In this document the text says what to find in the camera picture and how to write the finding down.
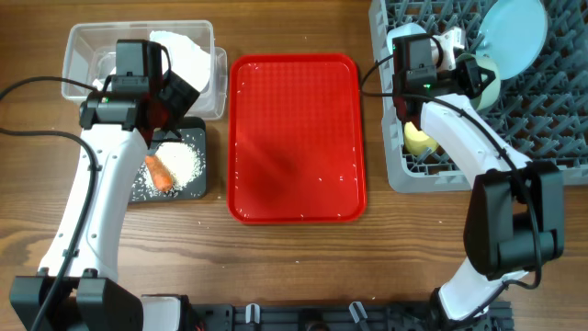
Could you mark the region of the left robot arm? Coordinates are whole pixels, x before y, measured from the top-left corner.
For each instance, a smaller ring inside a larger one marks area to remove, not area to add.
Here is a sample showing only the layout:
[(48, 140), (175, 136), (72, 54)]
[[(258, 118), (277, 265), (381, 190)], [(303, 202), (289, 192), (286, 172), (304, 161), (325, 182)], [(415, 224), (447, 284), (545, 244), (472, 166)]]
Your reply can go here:
[(116, 71), (80, 107), (81, 153), (57, 234), (33, 276), (15, 278), (9, 301), (28, 330), (196, 330), (185, 295), (138, 297), (118, 284), (122, 224), (134, 178), (175, 131), (198, 91), (175, 74), (168, 50), (119, 40)]

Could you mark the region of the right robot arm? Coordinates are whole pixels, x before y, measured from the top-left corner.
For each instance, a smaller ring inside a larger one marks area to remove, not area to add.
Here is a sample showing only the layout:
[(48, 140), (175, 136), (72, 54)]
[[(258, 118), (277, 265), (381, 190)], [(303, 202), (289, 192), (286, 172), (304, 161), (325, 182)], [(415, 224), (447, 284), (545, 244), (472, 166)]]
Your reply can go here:
[(457, 56), (425, 33), (397, 37), (392, 49), (399, 118), (435, 140), (471, 186), (467, 257), (433, 295), (438, 325), (457, 327), (511, 286), (536, 289), (543, 266), (562, 255), (562, 174), (515, 150), (479, 115), (500, 94), (493, 61)]

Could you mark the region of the white napkin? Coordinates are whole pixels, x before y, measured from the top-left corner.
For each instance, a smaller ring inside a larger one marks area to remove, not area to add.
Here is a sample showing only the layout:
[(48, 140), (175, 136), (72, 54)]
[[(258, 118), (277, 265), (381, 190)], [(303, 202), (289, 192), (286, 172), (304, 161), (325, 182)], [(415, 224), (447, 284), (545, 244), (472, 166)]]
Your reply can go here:
[(153, 31), (150, 41), (157, 42), (168, 50), (171, 56), (171, 66), (162, 51), (162, 71), (165, 74), (169, 68), (198, 92), (203, 92), (209, 83), (211, 73), (211, 55), (203, 51), (189, 37), (169, 31)]

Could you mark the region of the yellow cup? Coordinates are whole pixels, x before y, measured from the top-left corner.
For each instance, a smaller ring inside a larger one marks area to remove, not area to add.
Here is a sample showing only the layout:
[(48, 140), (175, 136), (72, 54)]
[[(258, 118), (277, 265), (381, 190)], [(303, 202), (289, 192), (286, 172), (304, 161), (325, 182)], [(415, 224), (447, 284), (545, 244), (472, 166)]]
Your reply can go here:
[(404, 147), (412, 155), (421, 155), (427, 150), (435, 152), (439, 144), (423, 131), (419, 131), (412, 122), (407, 122), (403, 127)]

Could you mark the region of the green bowl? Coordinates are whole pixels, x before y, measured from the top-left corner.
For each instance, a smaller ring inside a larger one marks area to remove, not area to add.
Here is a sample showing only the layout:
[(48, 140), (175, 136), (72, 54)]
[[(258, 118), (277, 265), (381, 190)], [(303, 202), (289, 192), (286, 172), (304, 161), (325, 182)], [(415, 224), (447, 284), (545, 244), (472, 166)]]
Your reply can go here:
[(477, 60), (478, 64), (480, 64), (482, 67), (492, 69), (494, 71), (494, 81), (483, 91), (483, 93), (479, 97), (469, 99), (471, 106), (476, 111), (481, 111), (483, 109), (489, 108), (498, 100), (502, 80), (500, 77), (498, 65), (489, 57), (464, 53), (459, 55), (457, 61), (469, 57), (474, 57)]

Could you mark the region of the orange carrot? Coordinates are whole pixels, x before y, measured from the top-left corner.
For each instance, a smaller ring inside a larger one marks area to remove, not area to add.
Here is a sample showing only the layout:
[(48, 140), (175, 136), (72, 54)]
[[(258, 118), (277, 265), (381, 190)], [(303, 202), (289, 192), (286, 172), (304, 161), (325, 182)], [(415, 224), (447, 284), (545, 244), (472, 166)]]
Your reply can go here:
[(154, 187), (161, 192), (170, 191), (174, 186), (174, 180), (162, 161), (156, 155), (146, 155), (144, 162)]

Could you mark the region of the light blue bowl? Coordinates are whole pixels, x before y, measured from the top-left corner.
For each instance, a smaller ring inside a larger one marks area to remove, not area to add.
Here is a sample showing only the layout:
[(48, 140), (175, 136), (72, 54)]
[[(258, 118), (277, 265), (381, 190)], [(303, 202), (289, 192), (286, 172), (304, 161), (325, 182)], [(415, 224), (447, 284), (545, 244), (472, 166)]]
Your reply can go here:
[(423, 33), (425, 33), (425, 29), (416, 23), (408, 23), (395, 29), (391, 29), (386, 36), (386, 44), (390, 54), (394, 53), (394, 46), (392, 41), (395, 38)]

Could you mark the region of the light blue plate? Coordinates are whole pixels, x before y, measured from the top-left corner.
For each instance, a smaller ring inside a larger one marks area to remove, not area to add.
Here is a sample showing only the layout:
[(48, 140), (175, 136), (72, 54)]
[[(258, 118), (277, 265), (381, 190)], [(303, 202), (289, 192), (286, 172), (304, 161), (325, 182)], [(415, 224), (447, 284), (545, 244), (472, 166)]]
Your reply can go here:
[(548, 15), (540, 0), (498, 0), (481, 22), (475, 53), (493, 60), (502, 80), (526, 70), (541, 53)]

